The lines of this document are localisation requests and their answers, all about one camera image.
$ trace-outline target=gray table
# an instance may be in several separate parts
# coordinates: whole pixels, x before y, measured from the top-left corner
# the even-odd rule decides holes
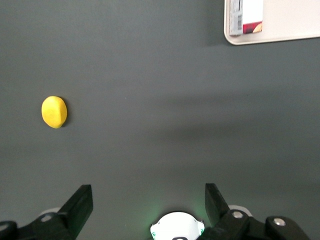
[[[92,184],[78,239],[146,240],[205,183],[320,236],[320,39],[232,46],[223,1],[12,1],[0,8],[0,221]],[[65,127],[42,101],[66,100]]]

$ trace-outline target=yellow object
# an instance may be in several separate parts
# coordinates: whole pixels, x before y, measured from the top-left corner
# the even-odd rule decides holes
[[[42,103],[41,113],[46,124],[58,129],[67,119],[67,106],[62,98],[49,96]]]

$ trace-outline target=screw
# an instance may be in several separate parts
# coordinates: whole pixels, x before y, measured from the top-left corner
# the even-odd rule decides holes
[[[0,232],[9,227],[9,224],[0,225]]]
[[[285,222],[283,219],[281,219],[281,218],[275,218],[275,219],[273,219],[273,222],[274,222],[276,225],[281,226],[281,227],[283,227],[283,226],[286,225],[286,222]]]
[[[243,214],[241,213],[241,212],[239,212],[239,211],[234,211],[233,213],[232,213],[232,215],[236,218],[236,219],[242,219],[243,218]]]
[[[52,219],[52,216],[50,215],[45,215],[43,218],[41,218],[41,222],[46,222],[46,221],[49,221],[50,219]]]

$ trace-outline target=box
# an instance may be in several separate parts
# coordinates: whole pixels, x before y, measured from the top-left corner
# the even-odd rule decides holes
[[[262,31],[264,0],[230,0],[230,28],[232,36]]]

